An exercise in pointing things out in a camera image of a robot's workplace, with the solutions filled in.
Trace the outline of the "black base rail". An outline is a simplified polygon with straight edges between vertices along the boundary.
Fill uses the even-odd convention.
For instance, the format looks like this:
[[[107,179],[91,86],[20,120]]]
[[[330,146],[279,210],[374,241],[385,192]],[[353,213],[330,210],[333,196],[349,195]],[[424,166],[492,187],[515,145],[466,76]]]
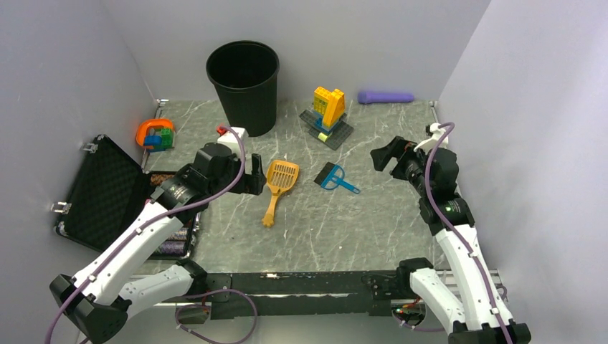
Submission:
[[[389,316],[416,295],[389,270],[211,273],[206,286],[171,298],[206,305],[213,320],[260,316],[367,314]]]

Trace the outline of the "yellow toy brick building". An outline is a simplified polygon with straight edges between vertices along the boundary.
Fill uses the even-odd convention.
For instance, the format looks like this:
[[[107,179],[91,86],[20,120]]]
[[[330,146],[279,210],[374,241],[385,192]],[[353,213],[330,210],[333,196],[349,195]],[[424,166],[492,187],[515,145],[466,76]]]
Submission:
[[[339,89],[317,87],[312,105],[304,109],[299,118],[308,125],[309,135],[333,151],[338,150],[354,132],[346,122],[345,94]]]

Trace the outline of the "black open case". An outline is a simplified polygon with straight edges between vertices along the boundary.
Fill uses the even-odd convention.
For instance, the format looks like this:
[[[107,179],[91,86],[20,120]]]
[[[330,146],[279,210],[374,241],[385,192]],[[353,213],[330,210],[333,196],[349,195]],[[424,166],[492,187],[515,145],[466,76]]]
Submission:
[[[66,201],[56,203],[55,232],[98,252],[105,251],[141,213],[172,171],[145,172],[106,135],[83,147],[83,162]]]

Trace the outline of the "blue hand brush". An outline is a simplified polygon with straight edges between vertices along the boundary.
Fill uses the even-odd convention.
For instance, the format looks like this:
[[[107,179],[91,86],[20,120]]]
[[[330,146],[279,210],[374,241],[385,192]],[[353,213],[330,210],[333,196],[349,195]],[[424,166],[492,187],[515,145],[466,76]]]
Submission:
[[[314,178],[313,182],[327,191],[332,191],[338,187],[343,187],[354,194],[360,194],[361,190],[347,182],[344,179],[345,176],[346,172],[340,165],[327,162],[318,175]]]

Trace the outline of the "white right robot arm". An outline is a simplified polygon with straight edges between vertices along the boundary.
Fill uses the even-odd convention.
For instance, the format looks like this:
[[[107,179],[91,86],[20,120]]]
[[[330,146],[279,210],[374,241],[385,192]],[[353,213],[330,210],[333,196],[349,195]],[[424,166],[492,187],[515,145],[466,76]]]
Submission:
[[[491,280],[472,212],[456,190],[456,154],[438,148],[430,157],[415,145],[396,136],[370,155],[376,171],[396,159],[391,176],[408,181],[419,194],[421,217],[447,258],[457,292],[448,288],[426,258],[400,261],[397,292],[420,297],[442,324],[448,343],[529,343],[527,324],[514,320]]]

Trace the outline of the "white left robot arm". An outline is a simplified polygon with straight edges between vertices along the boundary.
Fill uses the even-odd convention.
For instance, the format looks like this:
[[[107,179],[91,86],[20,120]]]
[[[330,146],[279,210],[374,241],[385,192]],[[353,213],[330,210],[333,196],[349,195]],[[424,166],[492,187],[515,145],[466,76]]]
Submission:
[[[206,271],[181,259],[168,269],[135,282],[133,273],[174,232],[226,192],[259,195],[266,184],[259,154],[244,172],[244,151],[207,143],[193,162],[151,194],[134,222],[93,262],[73,276],[58,275],[50,290],[63,315],[90,343],[106,343],[133,316],[173,297],[189,301],[208,291]]]

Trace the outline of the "orange slotted scoop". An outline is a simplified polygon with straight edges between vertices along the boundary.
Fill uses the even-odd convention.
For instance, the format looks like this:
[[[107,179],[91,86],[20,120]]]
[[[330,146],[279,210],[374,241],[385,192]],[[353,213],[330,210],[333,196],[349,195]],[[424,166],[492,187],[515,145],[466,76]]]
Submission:
[[[275,223],[275,208],[278,199],[289,191],[298,179],[300,167],[288,161],[274,160],[267,172],[267,186],[271,197],[269,206],[262,218],[262,225],[270,228]]]

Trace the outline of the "purple cylinder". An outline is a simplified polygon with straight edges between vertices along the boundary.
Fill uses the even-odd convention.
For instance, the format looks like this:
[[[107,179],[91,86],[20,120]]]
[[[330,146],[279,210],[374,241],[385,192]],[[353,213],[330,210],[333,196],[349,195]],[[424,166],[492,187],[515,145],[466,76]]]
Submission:
[[[359,104],[379,104],[379,103],[409,103],[415,100],[415,96],[408,92],[376,92],[360,91],[357,94]]]

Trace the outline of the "black plastic bin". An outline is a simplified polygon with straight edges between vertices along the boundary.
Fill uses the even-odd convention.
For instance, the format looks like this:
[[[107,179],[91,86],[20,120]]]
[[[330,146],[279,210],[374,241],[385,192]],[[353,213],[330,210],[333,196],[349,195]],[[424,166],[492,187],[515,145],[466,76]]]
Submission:
[[[273,129],[277,119],[277,76],[280,60],[274,49],[250,40],[226,43],[206,61],[229,124],[259,137]]]

